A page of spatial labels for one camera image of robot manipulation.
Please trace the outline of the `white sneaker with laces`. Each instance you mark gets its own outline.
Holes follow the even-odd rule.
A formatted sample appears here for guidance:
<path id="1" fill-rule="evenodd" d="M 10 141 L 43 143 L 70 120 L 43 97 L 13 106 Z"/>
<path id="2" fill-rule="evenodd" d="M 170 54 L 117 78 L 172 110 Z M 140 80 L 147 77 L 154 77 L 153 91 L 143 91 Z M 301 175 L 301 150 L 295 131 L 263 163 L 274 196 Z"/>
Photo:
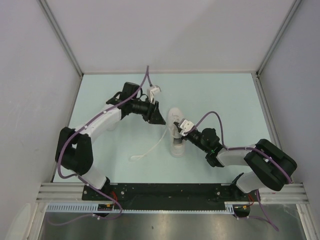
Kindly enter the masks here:
<path id="1" fill-rule="evenodd" d="M 146 157 L 149 153 L 151 153 L 165 138 L 166 134 L 169 134 L 169 143 L 170 143 L 170 153 L 173 157 L 180 158 L 185 153 L 185 141 L 182 139 L 182 136 L 178 132 L 178 128 L 174 123 L 179 123 L 184 118 L 182 111 L 173 107 L 168 111 L 167 121 L 166 121 L 166 129 L 163 132 L 159 141 L 152 146 L 146 153 L 140 155 L 133 155 L 129 158 L 130 162 L 138 161 L 144 157 Z"/>

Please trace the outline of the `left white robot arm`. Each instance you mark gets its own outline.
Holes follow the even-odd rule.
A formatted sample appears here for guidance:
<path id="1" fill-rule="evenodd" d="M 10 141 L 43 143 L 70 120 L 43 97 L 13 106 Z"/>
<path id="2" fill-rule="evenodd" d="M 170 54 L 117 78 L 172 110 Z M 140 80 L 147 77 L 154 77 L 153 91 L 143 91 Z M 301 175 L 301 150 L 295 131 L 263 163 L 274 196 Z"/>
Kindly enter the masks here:
<path id="1" fill-rule="evenodd" d="M 110 180 L 94 166 L 93 143 L 105 131 L 116 127 L 119 121 L 129 114 L 137 114 L 153 125 L 165 125 L 166 121 L 159 110 L 155 95 L 161 89 L 152 85 L 147 89 L 146 99 L 140 85 L 126 82 L 122 91 L 110 98 L 101 112 L 84 126 L 64 127 L 58 138 L 55 161 L 72 176 L 79 176 L 88 185 L 93 186 L 93 194 L 100 200 L 110 196 Z"/>

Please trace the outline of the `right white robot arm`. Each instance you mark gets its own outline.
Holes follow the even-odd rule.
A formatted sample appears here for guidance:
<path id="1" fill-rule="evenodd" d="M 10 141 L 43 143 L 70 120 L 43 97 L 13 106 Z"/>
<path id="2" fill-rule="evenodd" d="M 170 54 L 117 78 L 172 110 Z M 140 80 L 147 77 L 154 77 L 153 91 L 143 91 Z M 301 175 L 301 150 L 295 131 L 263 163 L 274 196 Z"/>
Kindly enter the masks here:
<path id="1" fill-rule="evenodd" d="M 173 123 L 182 140 L 187 140 L 206 153 L 205 159 L 211 167 L 247 166 L 251 172 L 239 174 L 230 188 L 231 196 L 242 201 L 251 191 L 267 187 L 279 192 L 292 182 L 291 176 L 297 163 L 267 139 L 246 147 L 224 146 L 214 128 L 201 132 L 186 119 Z"/>

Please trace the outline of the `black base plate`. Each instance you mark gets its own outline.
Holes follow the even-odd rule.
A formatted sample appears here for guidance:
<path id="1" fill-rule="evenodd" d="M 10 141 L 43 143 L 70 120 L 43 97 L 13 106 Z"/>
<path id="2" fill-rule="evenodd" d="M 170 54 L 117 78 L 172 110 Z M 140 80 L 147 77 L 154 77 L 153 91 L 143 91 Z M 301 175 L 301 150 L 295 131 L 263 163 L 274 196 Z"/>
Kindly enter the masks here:
<path id="1" fill-rule="evenodd" d="M 209 209 L 231 202 L 236 205 L 256 202 L 253 190 L 243 193 L 233 184 L 222 183 L 111 183 L 101 192 L 123 207 L 160 208 L 173 210 Z"/>

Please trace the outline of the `aluminium frame rail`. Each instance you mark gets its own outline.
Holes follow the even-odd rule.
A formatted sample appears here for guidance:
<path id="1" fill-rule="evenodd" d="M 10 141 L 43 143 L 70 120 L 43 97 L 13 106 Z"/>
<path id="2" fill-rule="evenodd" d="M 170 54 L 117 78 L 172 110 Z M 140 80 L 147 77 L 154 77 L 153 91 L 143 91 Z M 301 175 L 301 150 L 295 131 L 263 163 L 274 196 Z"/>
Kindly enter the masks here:
<path id="1" fill-rule="evenodd" d="M 281 149 L 281 141 L 279 139 L 276 125 L 273 120 L 265 92 L 263 90 L 260 76 L 255 72 L 252 73 L 251 76 L 271 142 Z M 260 192 L 263 204 L 280 204 L 282 206 L 296 205 L 298 219 L 302 224 L 305 237 L 308 240 L 318 240 L 320 238 L 320 228 L 317 226 L 306 190 L 302 183 L 285 185 L 280 192 L 274 192 L 266 188 L 261 189 Z"/>

